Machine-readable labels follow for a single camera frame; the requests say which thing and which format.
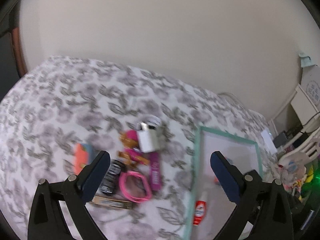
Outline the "orange blue toy block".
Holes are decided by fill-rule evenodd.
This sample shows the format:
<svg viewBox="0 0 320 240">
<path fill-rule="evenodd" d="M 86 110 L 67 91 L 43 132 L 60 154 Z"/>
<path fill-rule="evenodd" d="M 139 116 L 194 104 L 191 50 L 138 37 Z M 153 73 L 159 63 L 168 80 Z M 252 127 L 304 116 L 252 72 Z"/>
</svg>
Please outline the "orange blue toy block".
<svg viewBox="0 0 320 240">
<path fill-rule="evenodd" d="M 73 173 L 78 175 L 95 159 L 96 155 L 97 152 L 92 145 L 77 143 L 74 148 Z"/>
<path fill-rule="evenodd" d="M 212 168 L 221 186 L 227 185 L 233 182 L 233 177 L 228 169 L 229 164 L 226 165 L 225 161 L 221 160 L 218 156 L 214 157 L 214 160 L 212 161 Z"/>
</svg>

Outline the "pink smart watch band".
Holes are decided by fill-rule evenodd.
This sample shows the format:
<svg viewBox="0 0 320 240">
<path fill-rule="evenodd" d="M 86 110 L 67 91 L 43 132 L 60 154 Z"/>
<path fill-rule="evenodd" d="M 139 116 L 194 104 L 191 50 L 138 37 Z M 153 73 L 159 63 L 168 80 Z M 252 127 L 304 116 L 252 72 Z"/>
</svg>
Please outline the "pink smart watch band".
<svg viewBox="0 0 320 240">
<path fill-rule="evenodd" d="M 137 171 L 121 173 L 119 188 L 123 196 L 134 203 L 146 202 L 152 197 L 152 191 L 147 178 Z"/>
</svg>

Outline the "clear plastic bag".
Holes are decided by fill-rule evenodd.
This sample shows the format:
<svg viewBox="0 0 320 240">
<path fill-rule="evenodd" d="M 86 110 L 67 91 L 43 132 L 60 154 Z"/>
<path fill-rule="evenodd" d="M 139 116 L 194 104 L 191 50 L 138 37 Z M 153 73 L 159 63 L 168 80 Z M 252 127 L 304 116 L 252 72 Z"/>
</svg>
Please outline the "clear plastic bag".
<svg viewBox="0 0 320 240">
<path fill-rule="evenodd" d="M 291 193 L 302 184 L 306 174 L 306 161 L 306 155 L 302 152 L 290 152 L 279 159 L 280 180 L 287 192 Z"/>
</svg>

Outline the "teal shallow cardboard tray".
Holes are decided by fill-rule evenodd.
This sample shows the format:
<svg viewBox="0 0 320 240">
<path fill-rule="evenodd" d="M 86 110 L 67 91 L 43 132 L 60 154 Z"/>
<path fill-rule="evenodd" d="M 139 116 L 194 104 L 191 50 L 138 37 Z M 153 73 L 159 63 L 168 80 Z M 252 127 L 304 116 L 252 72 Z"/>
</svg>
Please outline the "teal shallow cardboard tray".
<svg viewBox="0 0 320 240">
<path fill-rule="evenodd" d="M 217 129 L 201 126 L 196 132 L 193 156 L 193 180 L 188 204 L 183 239 L 213 239 L 235 208 L 223 188 L 216 181 L 210 167 L 210 156 L 219 151 L 242 174 L 256 170 L 263 176 L 263 166 L 258 144 Z M 195 205 L 198 200 L 207 204 L 206 214 L 200 223 L 193 224 Z"/>
</svg>

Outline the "red white glue bottle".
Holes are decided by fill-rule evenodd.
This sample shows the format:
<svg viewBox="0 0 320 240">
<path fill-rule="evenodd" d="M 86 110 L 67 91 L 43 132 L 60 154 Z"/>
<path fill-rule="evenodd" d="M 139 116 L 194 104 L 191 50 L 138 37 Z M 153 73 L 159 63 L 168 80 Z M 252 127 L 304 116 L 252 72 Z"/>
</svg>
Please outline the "red white glue bottle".
<svg viewBox="0 0 320 240">
<path fill-rule="evenodd" d="M 198 226 L 204 219 L 207 211 L 207 200 L 208 200 L 208 192 L 203 191 L 201 196 L 197 199 L 195 203 L 195 211 L 193 218 L 193 226 Z"/>
</svg>

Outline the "dark grey power bank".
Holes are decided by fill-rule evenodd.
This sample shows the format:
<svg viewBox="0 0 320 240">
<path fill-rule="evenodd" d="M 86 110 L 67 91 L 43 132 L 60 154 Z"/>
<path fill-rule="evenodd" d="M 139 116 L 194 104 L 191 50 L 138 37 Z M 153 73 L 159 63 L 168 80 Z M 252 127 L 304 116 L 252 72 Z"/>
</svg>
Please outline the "dark grey power bank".
<svg viewBox="0 0 320 240">
<path fill-rule="evenodd" d="M 274 146 L 275 146 L 276 148 L 279 148 L 280 146 L 285 145 L 285 144 L 288 142 L 289 138 L 290 138 L 290 136 L 289 136 L 285 131 L 280 132 L 280 133 L 273 139 Z"/>
</svg>

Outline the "white box device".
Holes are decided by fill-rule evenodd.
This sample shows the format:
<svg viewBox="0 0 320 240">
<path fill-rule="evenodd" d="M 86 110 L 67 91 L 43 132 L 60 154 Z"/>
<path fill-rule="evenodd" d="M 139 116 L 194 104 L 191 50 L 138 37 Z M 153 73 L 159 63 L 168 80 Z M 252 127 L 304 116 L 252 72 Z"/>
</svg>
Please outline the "white box device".
<svg viewBox="0 0 320 240">
<path fill-rule="evenodd" d="M 275 147 L 275 145 L 273 143 L 273 137 L 272 137 L 272 134 L 270 133 L 269 129 L 268 128 L 264 129 L 260 134 L 264 140 L 264 143 L 265 143 L 267 150 L 271 154 L 276 154 L 277 148 Z"/>
</svg>

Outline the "black silver cylinder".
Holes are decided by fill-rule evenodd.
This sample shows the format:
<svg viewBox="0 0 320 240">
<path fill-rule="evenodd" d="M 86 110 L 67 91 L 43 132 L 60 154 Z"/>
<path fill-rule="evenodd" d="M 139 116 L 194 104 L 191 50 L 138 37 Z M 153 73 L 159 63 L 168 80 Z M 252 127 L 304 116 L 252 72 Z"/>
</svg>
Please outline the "black silver cylinder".
<svg viewBox="0 0 320 240">
<path fill-rule="evenodd" d="M 107 196 L 114 195 L 118 189 L 120 175 L 124 172 L 126 165 L 119 160 L 112 160 L 100 184 L 100 191 Z"/>
</svg>

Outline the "white wooden chair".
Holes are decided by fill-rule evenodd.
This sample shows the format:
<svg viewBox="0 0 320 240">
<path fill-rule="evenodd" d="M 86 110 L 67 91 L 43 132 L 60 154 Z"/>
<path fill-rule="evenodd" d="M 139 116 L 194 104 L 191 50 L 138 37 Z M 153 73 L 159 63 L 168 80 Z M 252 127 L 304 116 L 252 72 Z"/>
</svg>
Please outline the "white wooden chair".
<svg viewBox="0 0 320 240">
<path fill-rule="evenodd" d="M 278 164 L 287 166 L 292 163 L 305 165 L 317 159 L 319 156 L 319 133 L 308 137 L 297 149 L 283 155 Z"/>
</svg>

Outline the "gold rectangular bar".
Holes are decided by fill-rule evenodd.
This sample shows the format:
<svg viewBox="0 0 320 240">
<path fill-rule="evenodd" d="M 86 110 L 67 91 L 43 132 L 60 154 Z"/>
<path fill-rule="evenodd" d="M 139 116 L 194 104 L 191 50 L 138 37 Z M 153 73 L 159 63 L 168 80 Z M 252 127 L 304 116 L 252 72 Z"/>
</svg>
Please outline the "gold rectangular bar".
<svg viewBox="0 0 320 240">
<path fill-rule="evenodd" d="M 91 203 L 100 205 L 100 206 L 111 207 L 115 209 L 131 210 L 133 208 L 133 204 L 130 201 L 107 198 L 102 196 L 94 196 L 93 199 L 91 200 Z"/>
</svg>

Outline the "white shelf unit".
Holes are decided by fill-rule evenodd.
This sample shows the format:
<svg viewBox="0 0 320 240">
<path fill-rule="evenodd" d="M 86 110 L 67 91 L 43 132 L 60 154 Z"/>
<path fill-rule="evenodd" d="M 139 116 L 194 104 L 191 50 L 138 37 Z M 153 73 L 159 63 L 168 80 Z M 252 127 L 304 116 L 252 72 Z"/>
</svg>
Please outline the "white shelf unit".
<svg viewBox="0 0 320 240">
<path fill-rule="evenodd" d="M 304 67 L 300 83 L 282 103 L 268 124 L 271 133 L 276 137 L 281 130 L 276 120 L 289 108 L 297 116 L 302 132 L 312 133 L 319 127 L 319 66 Z"/>
</svg>

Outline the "floral grey white bedspread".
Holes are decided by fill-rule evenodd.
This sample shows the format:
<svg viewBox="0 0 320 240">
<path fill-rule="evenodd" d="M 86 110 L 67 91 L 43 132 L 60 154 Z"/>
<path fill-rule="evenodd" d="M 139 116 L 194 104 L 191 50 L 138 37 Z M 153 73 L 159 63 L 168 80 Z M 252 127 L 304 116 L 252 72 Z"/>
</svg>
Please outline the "floral grey white bedspread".
<svg viewBox="0 0 320 240">
<path fill-rule="evenodd" d="M 115 157 L 120 132 L 149 115 L 161 121 L 163 187 L 132 210 L 87 204 L 108 239 L 185 239 L 198 125 L 256 141 L 271 174 L 276 159 L 261 136 L 267 123 L 259 113 L 147 70 L 52 56 L 1 101 L 1 211 L 18 237 L 27 238 L 38 181 L 72 174 L 77 143 Z"/>
</svg>

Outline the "pink brown puppy figurine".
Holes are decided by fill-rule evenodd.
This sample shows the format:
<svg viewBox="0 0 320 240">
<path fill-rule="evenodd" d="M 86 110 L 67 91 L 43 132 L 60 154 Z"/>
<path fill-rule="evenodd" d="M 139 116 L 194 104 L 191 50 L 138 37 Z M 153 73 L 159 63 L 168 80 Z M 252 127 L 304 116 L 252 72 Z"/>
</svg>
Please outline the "pink brown puppy figurine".
<svg viewBox="0 0 320 240">
<path fill-rule="evenodd" d="M 149 159 L 146 159 L 143 156 L 143 153 L 139 148 L 138 136 L 135 130 L 120 132 L 119 140 L 124 149 L 118 151 L 118 157 L 124 159 L 126 165 L 131 168 L 135 168 L 139 164 L 145 166 L 150 165 Z"/>
</svg>

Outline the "purple rectangular bar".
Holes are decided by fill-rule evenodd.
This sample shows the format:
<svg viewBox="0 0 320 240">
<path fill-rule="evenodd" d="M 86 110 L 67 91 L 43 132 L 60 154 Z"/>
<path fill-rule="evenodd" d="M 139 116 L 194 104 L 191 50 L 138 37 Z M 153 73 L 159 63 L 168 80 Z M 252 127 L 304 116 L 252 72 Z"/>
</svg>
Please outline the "purple rectangular bar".
<svg viewBox="0 0 320 240">
<path fill-rule="evenodd" d="M 161 170 L 160 170 L 160 161 L 159 154 L 157 152 L 151 152 L 149 154 L 150 161 L 150 187 L 152 191 L 161 190 Z"/>
</svg>

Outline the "white power adapter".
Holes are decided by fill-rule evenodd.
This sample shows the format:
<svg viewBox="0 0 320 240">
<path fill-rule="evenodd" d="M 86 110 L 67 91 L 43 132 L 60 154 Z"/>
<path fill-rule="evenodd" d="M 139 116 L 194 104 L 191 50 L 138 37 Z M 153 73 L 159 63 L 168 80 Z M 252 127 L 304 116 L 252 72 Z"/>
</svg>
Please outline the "white power adapter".
<svg viewBox="0 0 320 240">
<path fill-rule="evenodd" d="M 140 150 L 143 153 L 151 153 L 160 150 L 156 126 L 141 122 L 137 131 L 137 137 Z"/>
</svg>

